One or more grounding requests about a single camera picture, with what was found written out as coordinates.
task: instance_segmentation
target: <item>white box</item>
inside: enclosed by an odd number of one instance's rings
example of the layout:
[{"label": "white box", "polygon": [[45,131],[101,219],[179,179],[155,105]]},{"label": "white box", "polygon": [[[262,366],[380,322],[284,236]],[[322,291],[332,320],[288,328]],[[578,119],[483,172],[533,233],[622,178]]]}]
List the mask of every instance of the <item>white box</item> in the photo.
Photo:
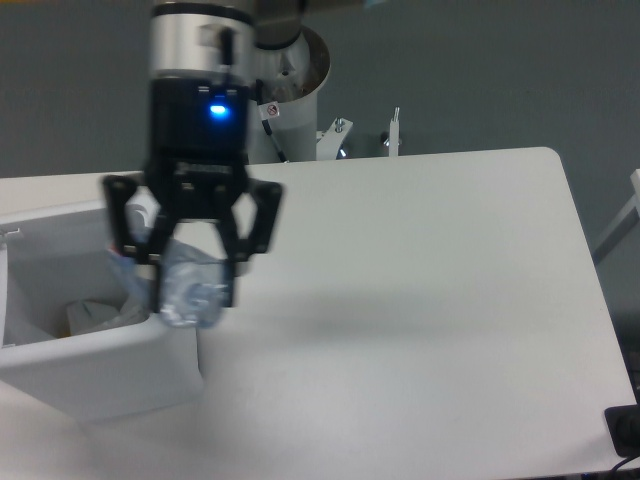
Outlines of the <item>white box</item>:
[{"label": "white box", "polygon": [[78,420],[178,404],[202,390],[196,331],[169,328],[155,315],[57,338],[69,303],[126,299],[107,263],[99,202],[0,219],[0,230],[18,229],[0,246],[0,380]]}]

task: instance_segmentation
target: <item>white table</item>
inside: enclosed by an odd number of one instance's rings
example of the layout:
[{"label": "white table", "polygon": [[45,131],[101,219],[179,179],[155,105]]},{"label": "white table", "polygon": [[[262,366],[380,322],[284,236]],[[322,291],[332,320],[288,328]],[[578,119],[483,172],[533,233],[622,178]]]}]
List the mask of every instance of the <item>white table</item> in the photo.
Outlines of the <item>white table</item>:
[{"label": "white table", "polygon": [[[79,426],[3,385],[3,479],[506,479],[619,460],[603,411],[634,396],[554,152],[254,174],[287,198],[238,308],[201,335],[203,396]],[[1,213],[95,198],[96,178],[2,180]]]}]

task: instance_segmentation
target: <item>gray wall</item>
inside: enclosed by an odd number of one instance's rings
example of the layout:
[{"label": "gray wall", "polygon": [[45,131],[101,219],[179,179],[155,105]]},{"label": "gray wall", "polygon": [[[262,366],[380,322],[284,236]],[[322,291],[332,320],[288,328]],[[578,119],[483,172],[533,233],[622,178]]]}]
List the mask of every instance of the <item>gray wall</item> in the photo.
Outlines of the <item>gray wall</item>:
[{"label": "gray wall", "polygon": [[[0,176],[141,165],[148,3],[0,7]],[[333,55],[320,125],[355,121],[356,155],[380,153],[400,105],[405,154],[555,149],[589,241],[631,196],[640,2],[391,0],[307,24]],[[640,228],[599,274],[624,338],[640,343]]]}]

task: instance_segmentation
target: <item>black object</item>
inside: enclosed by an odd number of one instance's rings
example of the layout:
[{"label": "black object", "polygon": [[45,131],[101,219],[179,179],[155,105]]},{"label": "black object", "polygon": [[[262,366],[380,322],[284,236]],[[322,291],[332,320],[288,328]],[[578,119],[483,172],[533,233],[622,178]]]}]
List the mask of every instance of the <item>black object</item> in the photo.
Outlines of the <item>black object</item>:
[{"label": "black object", "polygon": [[640,458],[640,454],[625,458],[620,463],[616,464],[616,466],[609,471],[607,480],[615,480],[616,476],[618,475],[618,470],[620,470],[621,467],[624,467],[627,463],[631,463],[634,460],[637,460],[638,458]]},{"label": "black object", "polygon": [[607,408],[604,416],[616,453],[640,456],[640,405]]},{"label": "black object", "polygon": [[212,3],[163,3],[160,5],[156,5],[153,8],[151,15],[153,17],[160,17],[162,15],[180,14],[207,15],[210,17],[228,18],[230,20],[237,20],[238,22],[246,23],[247,25],[253,26],[253,19],[248,13],[232,7],[224,7],[222,5],[216,5]]},{"label": "black object", "polygon": [[[230,64],[233,32],[222,30],[220,40],[224,61]],[[230,76],[223,86],[207,78],[152,81],[150,157],[144,167],[144,183],[160,209],[145,242],[134,238],[126,216],[126,204],[136,193],[138,180],[113,175],[103,180],[115,249],[154,268],[150,299],[154,312],[160,308],[162,256],[180,221],[215,224],[227,254],[226,307],[233,306],[237,263],[269,249],[283,187],[251,179],[247,173],[249,94],[248,87],[231,83]],[[256,204],[253,227],[246,238],[239,237],[232,211],[243,194]]]}]

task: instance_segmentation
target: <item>blue led light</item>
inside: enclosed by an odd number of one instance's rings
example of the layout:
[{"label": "blue led light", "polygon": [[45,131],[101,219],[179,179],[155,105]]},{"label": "blue led light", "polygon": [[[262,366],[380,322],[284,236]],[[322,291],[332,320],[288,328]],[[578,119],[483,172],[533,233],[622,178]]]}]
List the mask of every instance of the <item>blue led light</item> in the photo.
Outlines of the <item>blue led light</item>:
[{"label": "blue led light", "polygon": [[224,116],[227,114],[227,107],[223,106],[223,105],[212,105],[211,106],[211,113],[213,113],[216,116]]}]

